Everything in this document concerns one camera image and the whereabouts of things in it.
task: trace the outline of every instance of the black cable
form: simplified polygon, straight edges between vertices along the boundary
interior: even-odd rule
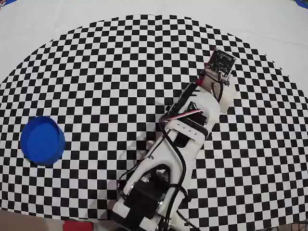
[[[219,102],[220,102],[220,100],[221,100],[221,97],[222,97],[222,91],[223,91],[223,86],[222,86],[222,82],[221,82],[221,83],[220,83],[219,96],[218,96],[218,99],[217,99],[218,103],[219,103]]]
[[[219,96],[218,96],[218,97],[216,96],[216,94],[215,94],[215,92],[214,92],[214,83],[212,83],[212,86],[211,86],[212,92],[213,92],[213,96],[214,96],[214,98],[215,98],[215,99],[218,101],[218,103],[219,103],[220,100],[221,100],[221,97],[222,97],[222,92],[223,92],[223,85],[222,85],[222,84],[223,84],[223,83],[220,82],[220,81],[215,80],[214,78],[212,78],[212,77],[209,76],[209,75],[207,75],[207,76],[210,77],[213,81],[219,83],[219,85],[220,85]]]
[[[178,182],[178,185],[182,185],[183,181],[184,181],[184,178],[185,178],[185,173],[186,173],[186,163],[185,163],[185,160],[184,160],[184,157],[182,156],[182,153],[179,151],[179,149],[177,148],[177,146],[174,144],[174,142],[171,140],[171,138],[168,136],[168,134],[166,133],[165,131],[165,128],[164,128],[164,122],[163,122],[163,119],[164,119],[164,116],[160,117],[159,118],[159,126],[160,126],[160,129],[165,137],[165,139],[169,142],[169,144],[171,145],[171,147],[174,149],[174,151],[176,152],[176,154],[178,155],[180,161],[181,161],[181,164],[182,164],[182,174],[180,176],[180,179],[179,179],[179,182]],[[167,208],[167,211],[166,211],[166,216],[165,216],[165,222],[164,222],[164,227],[163,227],[163,230],[164,231],[168,231],[168,226],[169,226],[169,220],[170,220],[170,214],[171,214],[171,209],[173,207],[173,204],[174,204],[174,201],[178,195],[180,191],[180,187],[176,187],[172,196],[171,196],[171,199],[170,199],[170,202],[168,204],[168,208]]]
[[[196,227],[194,224],[192,224],[187,218],[185,218],[182,213],[180,213],[179,211],[177,211],[177,214],[179,215],[179,217],[184,220],[186,223],[188,223],[190,226],[192,226],[194,229],[197,229],[198,231],[201,231],[198,227]]]
[[[120,181],[121,181],[122,177],[124,177],[126,174],[130,173],[131,171],[135,170],[135,168],[137,168],[137,167],[141,164],[141,162],[142,162],[143,160],[145,160],[146,158],[150,157],[150,156],[152,155],[152,153],[156,150],[156,148],[161,144],[161,142],[162,142],[163,140],[164,140],[164,137],[163,137],[163,138],[161,139],[161,141],[155,146],[155,148],[153,149],[153,151],[151,151],[151,153],[150,153],[148,156],[146,156],[145,158],[143,158],[138,164],[135,164],[132,168],[130,168],[129,170],[127,170],[126,172],[124,172],[124,173],[120,176],[120,178],[119,178],[119,180],[118,180],[118,183],[116,184],[116,189],[117,189],[117,191],[119,192],[120,196],[121,196],[123,199],[126,198],[126,195],[123,193],[122,190],[119,189],[119,184],[120,184]]]

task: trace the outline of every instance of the black and white checkered pattern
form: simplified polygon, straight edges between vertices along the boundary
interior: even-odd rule
[[[165,107],[215,47],[238,57],[240,99],[196,160],[185,217],[202,230],[258,230],[306,219],[308,100],[265,55],[191,18],[134,15],[43,45],[0,85],[0,207],[47,218],[107,218],[116,179],[155,140]],[[50,116],[66,147],[53,167],[19,137]]]

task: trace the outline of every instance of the circuit board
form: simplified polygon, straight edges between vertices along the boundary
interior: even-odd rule
[[[236,58],[221,50],[215,50],[208,62],[209,69],[227,77],[232,70]]]

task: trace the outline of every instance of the white table surface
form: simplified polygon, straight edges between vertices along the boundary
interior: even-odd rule
[[[0,81],[52,38],[130,14],[188,16],[231,33],[267,54],[308,95],[308,10],[290,0],[18,0],[0,11]]]

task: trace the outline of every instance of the blue cup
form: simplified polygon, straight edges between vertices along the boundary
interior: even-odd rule
[[[20,146],[29,161],[51,166],[62,157],[65,148],[64,133],[50,117],[38,116],[24,127]]]

